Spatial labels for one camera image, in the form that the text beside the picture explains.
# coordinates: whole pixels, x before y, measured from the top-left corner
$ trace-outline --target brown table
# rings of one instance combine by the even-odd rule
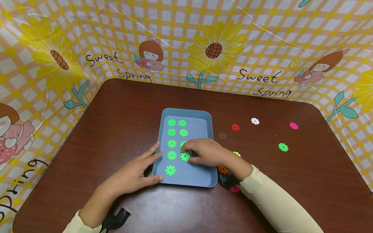
[[[101,87],[17,213],[14,232],[61,232],[102,181],[157,140],[167,107],[210,112],[216,140],[287,190],[325,232],[372,232],[373,197],[317,108],[119,79]],[[231,130],[233,123],[241,130]],[[228,139],[218,140],[219,132]],[[280,142],[288,152],[278,149]],[[115,205],[131,216],[113,232],[275,232],[242,193],[220,184],[157,185]]]

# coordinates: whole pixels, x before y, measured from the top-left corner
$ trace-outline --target sunflower center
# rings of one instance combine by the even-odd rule
[[[206,54],[206,57],[215,59],[222,53],[222,51],[223,51],[223,46],[219,44],[218,42],[214,42],[206,48],[205,54]]]
[[[51,50],[50,54],[52,55],[54,60],[57,62],[57,64],[61,67],[61,69],[68,70],[70,68],[67,62],[61,56],[61,54],[59,54],[57,51]]]

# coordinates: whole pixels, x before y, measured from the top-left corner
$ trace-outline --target cream sleeve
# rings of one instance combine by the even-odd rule
[[[258,168],[240,183],[241,191],[279,233],[322,233],[307,211]]]
[[[71,222],[66,226],[65,230],[62,233],[99,233],[101,230],[101,225],[95,228],[90,228],[86,226],[82,219],[79,217],[78,210],[75,216],[72,218]]]

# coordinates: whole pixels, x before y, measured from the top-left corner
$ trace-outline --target child's hand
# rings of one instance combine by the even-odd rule
[[[203,164],[210,167],[225,166],[231,157],[237,157],[232,151],[225,149],[219,143],[208,138],[189,140],[184,143],[181,152],[185,150],[188,150],[189,154],[193,151],[198,154],[197,157],[188,159],[188,163]]]
[[[153,154],[158,147],[159,142],[155,143],[139,157],[124,165],[104,181],[102,185],[110,190],[112,195],[118,197],[122,194],[132,193],[145,186],[155,185],[163,181],[163,177],[158,175],[144,177],[145,169],[162,154],[161,151]]]

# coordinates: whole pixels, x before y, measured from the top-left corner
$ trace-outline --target yellow heart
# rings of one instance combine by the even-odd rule
[[[120,50],[123,50],[124,49],[124,45],[123,44],[121,44],[121,43],[115,43],[115,46],[118,48],[118,49],[120,49]]]
[[[289,64],[289,68],[290,68],[290,69],[297,68],[300,64],[301,64],[300,62],[292,61],[292,62]]]

